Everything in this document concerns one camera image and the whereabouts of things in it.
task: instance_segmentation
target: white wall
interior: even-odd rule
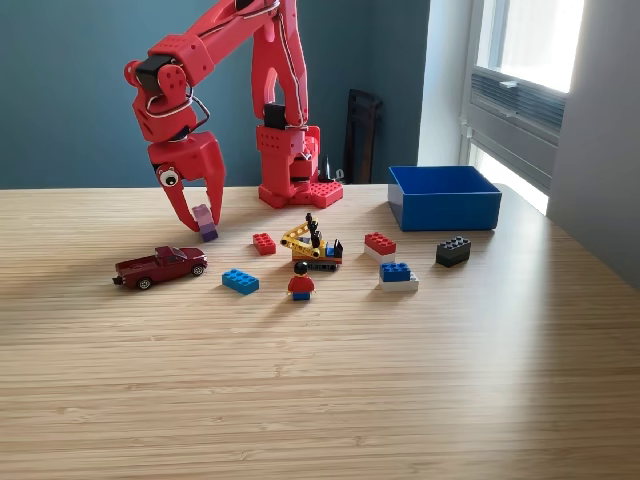
[[[418,165],[457,165],[473,0],[431,0]]]
[[[587,0],[548,216],[640,288],[640,1]]]

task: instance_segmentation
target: toy pickup truck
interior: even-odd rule
[[[198,277],[207,268],[207,257],[198,248],[158,247],[156,254],[116,264],[116,285],[147,290],[154,283],[166,282],[191,273]]]

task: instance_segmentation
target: red minifigure torso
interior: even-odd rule
[[[313,280],[307,275],[296,275],[289,282],[289,291],[291,293],[311,293],[315,290]]]

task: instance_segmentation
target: yellow lego crane arm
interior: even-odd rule
[[[313,245],[310,243],[301,242],[298,240],[299,237],[309,232],[309,224],[308,222],[303,223],[302,225],[298,225],[295,228],[292,228],[284,235],[282,235],[282,240],[280,243],[293,250],[295,253],[304,255],[307,257],[319,258],[322,256],[321,250],[324,250],[324,246],[326,242],[322,240],[320,242],[320,248],[313,248]]]

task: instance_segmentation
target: googly eye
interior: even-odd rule
[[[165,187],[174,187],[178,184],[180,176],[174,170],[167,170],[160,174],[160,183]]]

